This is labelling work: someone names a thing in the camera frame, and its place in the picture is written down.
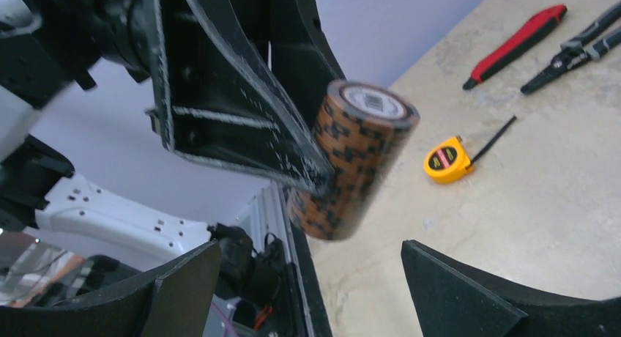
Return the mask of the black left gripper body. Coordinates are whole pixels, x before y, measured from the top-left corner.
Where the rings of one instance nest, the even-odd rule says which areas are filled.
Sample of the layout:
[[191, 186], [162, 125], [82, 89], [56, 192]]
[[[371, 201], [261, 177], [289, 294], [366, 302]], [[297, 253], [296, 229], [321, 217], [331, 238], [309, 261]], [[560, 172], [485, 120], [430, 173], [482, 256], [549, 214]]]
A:
[[71, 84], [95, 88], [106, 59], [158, 88], [159, 16], [160, 0], [3, 0], [1, 86], [43, 107]]

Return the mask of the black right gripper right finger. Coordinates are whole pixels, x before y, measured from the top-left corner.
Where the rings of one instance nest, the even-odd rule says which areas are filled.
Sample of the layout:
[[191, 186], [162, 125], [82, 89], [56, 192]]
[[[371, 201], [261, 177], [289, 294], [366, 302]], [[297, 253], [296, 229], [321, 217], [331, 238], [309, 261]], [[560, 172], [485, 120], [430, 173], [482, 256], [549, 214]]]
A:
[[424, 336], [619, 336], [620, 298], [587, 300], [517, 284], [416, 240], [401, 259]]

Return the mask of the brown poker chip stack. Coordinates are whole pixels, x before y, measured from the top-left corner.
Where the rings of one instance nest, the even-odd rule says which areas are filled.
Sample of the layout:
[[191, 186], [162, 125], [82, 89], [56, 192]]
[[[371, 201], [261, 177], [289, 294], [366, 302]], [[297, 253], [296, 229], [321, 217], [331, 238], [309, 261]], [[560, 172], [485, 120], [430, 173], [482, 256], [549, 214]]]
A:
[[419, 121], [411, 103], [386, 89], [331, 82], [313, 131], [334, 168], [332, 188], [325, 196], [291, 190], [289, 220], [316, 239], [350, 238]]

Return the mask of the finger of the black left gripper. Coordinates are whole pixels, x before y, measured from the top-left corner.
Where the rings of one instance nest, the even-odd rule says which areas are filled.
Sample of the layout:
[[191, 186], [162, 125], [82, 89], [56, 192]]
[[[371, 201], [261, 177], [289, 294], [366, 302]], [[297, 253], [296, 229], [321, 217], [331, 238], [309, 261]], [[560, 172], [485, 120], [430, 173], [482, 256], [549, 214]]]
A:
[[160, 0], [163, 146], [190, 162], [325, 194], [332, 166], [230, 0]]
[[230, 0], [247, 38], [313, 126], [329, 82], [344, 78], [321, 27], [316, 0]]

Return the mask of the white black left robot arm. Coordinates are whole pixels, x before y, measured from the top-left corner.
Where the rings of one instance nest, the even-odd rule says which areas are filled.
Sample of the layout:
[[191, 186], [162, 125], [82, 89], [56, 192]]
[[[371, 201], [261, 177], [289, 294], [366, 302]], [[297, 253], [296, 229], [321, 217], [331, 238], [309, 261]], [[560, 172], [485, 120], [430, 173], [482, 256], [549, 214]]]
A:
[[313, 195], [334, 171], [311, 135], [343, 77], [316, 0], [11, 0], [1, 6], [1, 227], [77, 234], [148, 267], [207, 242], [207, 226], [103, 190], [30, 130], [100, 59], [150, 80], [170, 153]]

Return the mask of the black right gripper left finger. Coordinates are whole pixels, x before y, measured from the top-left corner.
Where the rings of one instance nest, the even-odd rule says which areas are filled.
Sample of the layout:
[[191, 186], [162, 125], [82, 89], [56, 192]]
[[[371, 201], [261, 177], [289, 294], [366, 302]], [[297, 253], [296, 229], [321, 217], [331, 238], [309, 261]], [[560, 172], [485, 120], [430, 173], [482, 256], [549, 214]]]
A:
[[1, 307], [2, 336], [202, 336], [222, 254], [205, 243], [144, 273], [48, 307]]

